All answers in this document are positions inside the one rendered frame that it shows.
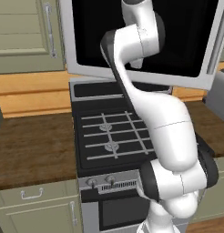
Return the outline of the grey countertop appliance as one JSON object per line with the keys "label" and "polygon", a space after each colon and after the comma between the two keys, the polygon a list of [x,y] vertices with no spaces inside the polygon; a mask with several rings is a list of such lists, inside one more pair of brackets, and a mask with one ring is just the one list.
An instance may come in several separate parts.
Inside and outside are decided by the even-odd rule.
{"label": "grey countertop appliance", "polygon": [[215,75],[212,87],[207,93],[206,107],[224,121],[224,69]]}

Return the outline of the green base cupboard run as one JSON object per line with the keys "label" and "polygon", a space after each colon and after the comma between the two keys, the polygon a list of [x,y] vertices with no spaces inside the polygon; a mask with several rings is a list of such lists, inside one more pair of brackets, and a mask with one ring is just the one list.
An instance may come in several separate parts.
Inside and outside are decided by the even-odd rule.
{"label": "green base cupboard run", "polygon": [[205,192],[191,223],[224,217],[224,157],[216,159],[219,168],[219,181]]}

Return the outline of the black oven door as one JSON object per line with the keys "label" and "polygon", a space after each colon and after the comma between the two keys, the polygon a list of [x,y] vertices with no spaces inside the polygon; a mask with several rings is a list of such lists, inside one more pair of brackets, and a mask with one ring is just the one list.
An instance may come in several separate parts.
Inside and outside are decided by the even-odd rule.
{"label": "black oven door", "polygon": [[129,227],[144,221],[149,201],[139,196],[102,200],[98,204],[99,229]]}

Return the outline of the green drawer front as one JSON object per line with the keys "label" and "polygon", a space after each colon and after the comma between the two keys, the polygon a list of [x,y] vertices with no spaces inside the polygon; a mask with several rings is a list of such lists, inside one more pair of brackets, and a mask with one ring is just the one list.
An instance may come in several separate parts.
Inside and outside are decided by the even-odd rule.
{"label": "green drawer front", "polygon": [[[32,200],[22,200],[20,195],[21,190],[24,190],[26,193],[36,193],[41,187],[44,189],[44,194],[42,197]],[[76,195],[77,193],[77,182],[75,179],[34,185],[29,187],[5,189],[0,190],[0,208],[23,205],[26,203],[44,201],[55,198],[70,197]]]}

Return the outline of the black and silver stove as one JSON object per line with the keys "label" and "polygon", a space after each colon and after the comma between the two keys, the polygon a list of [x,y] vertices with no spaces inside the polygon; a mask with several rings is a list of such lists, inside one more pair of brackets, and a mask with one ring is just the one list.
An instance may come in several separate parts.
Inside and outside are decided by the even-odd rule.
{"label": "black and silver stove", "polygon": [[[100,230],[98,204],[102,200],[140,197],[138,171],[144,163],[157,158],[147,126],[128,106],[114,80],[77,77],[70,80],[69,91],[84,233],[137,233],[143,221]],[[213,157],[213,150],[195,135],[198,152]],[[113,186],[106,182],[109,175],[116,179]],[[95,188],[87,184],[89,178],[97,181]],[[185,233],[191,217],[173,218],[172,222],[180,233]]]}

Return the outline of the green wall cupboard door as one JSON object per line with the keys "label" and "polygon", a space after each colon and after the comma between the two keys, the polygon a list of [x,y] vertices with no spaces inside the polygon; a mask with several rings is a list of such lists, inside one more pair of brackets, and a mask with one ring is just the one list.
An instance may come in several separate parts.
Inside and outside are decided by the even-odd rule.
{"label": "green wall cupboard door", "polygon": [[[50,56],[44,3],[50,15],[57,58]],[[65,68],[58,0],[0,0],[0,75]]]}

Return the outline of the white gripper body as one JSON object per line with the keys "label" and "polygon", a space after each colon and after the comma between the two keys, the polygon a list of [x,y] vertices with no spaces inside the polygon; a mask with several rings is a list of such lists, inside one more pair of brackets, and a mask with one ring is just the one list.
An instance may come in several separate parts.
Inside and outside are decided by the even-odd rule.
{"label": "white gripper body", "polygon": [[143,65],[142,58],[130,62],[130,66],[135,69],[141,69],[142,65]]}

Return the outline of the green base cupboard door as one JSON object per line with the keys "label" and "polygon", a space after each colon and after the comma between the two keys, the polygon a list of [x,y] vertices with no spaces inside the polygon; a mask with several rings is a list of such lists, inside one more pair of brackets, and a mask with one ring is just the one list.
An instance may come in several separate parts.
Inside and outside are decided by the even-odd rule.
{"label": "green base cupboard door", "polygon": [[[76,203],[76,227],[71,201]],[[0,208],[0,227],[4,233],[83,233],[76,196]]]}

